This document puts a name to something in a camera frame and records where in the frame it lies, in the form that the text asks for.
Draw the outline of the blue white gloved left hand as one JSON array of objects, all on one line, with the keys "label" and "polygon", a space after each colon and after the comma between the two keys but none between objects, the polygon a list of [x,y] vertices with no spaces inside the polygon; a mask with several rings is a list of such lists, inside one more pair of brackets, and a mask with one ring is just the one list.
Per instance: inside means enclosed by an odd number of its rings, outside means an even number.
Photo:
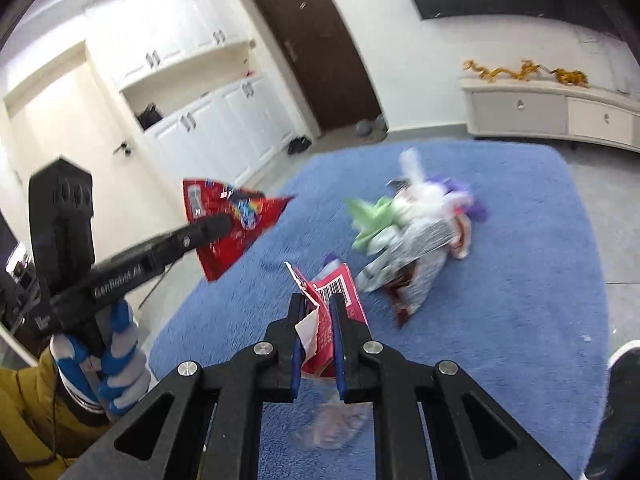
[{"label": "blue white gloved left hand", "polygon": [[[134,311],[125,299],[111,307],[108,320],[111,337],[102,356],[92,356],[84,344],[65,334],[54,335],[49,350],[74,408],[103,414],[100,403],[103,399],[107,411],[116,416],[128,412],[144,397],[149,391],[151,374],[146,368],[146,355],[139,348]],[[81,369],[81,364],[88,359],[101,377],[98,396]]]}]

